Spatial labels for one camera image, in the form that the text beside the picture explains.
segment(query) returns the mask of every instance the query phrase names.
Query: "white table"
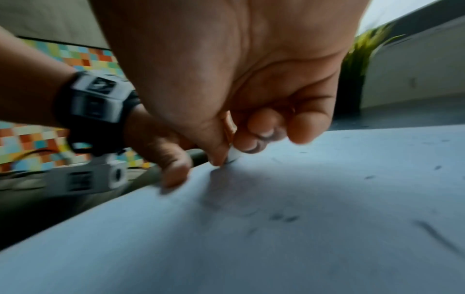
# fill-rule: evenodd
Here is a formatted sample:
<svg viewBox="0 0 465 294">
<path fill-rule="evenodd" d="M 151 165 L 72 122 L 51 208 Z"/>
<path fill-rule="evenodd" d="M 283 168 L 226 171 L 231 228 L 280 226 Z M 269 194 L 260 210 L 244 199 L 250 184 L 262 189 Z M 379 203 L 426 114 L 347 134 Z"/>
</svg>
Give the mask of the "white table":
<svg viewBox="0 0 465 294">
<path fill-rule="evenodd" d="M 465 126 L 327 132 L 0 254 L 0 293 L 465 291 Z"/>
</svg>

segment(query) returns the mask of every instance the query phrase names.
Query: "multicolored checkered pattern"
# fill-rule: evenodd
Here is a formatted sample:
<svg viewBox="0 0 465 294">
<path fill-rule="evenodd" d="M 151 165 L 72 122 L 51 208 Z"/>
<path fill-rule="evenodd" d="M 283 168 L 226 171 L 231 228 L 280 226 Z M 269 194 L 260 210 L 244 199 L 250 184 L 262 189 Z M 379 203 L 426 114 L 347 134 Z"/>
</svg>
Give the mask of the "multicolored checkered pattern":
<svg viewBox="0 0 465 294">
<path fill-rule="evenodd" d="M 77 70 L 92 70 L 104 74 L 124 76 L 116 58 L 109 50 L 35 40 L 24 40 L 24 42 Z M 0 171 L 48 170 L 64 165 L 66 162 L 62 157 L 67 158 L 72 163 L 88 161 L 90 159 L 88 155 L 77 155 L 69 149 L 66 144 L 66 135 L 67 130 L 64 129 L 0 121 Z M 41 148 L 56 150 L 62 156 L 45 153 L 31 155 L 14 165 L 12 164 L 22 154 Z M 119 159 L 127 161 L 130 167 L 150 166 L 132 150 L 120 155 Z"/>
</svg>

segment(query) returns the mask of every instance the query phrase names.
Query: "person's left hand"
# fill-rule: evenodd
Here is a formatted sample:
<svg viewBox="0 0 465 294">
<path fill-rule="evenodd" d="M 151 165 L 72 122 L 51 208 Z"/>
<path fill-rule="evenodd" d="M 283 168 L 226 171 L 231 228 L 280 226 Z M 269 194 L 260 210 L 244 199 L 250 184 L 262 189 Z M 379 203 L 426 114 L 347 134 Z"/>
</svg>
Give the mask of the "person's left hand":
<svg viewBox="0 0 465 294">
<path fill-rule="evenodd" d="M 224 126 L 232 140 L 229 117 L 224 120 Z M 142 104 L 131 111 L 124 124 L 124 141 L 145 160 L 161 168 L 164 187 L 177 186 L 187 179 L 192 159 L 184 150 L 196 148 L 195 144 L 162 124 Z"/>
</svg>

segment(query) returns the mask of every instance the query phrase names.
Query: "forearm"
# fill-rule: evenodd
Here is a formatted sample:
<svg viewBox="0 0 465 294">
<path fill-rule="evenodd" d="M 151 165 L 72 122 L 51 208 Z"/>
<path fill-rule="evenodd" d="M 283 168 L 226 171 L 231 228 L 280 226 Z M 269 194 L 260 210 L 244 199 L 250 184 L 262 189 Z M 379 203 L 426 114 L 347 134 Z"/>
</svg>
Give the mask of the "forearm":
<svg viewBox="0 0 465 294">
<path fill-rule="evenodd" d="M 59 127 L 53 100 L 75 72 L 0 28 L 0 120 Z"/>
</svg>

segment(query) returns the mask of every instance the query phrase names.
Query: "person's right hand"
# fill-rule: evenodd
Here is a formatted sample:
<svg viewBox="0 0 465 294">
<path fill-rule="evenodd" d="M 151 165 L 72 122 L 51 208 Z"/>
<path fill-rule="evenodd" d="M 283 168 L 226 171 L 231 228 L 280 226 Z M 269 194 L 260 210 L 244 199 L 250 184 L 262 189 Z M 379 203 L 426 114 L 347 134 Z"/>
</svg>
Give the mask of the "person's right hand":
<svg viewBox="0 0 465 294">
<path fill-rule="evenodd" d="M 340 65 L 369 0 L 93 0 L 147 110 L 205 150 L 254 153 L 329 127 Z"/>
</svg>

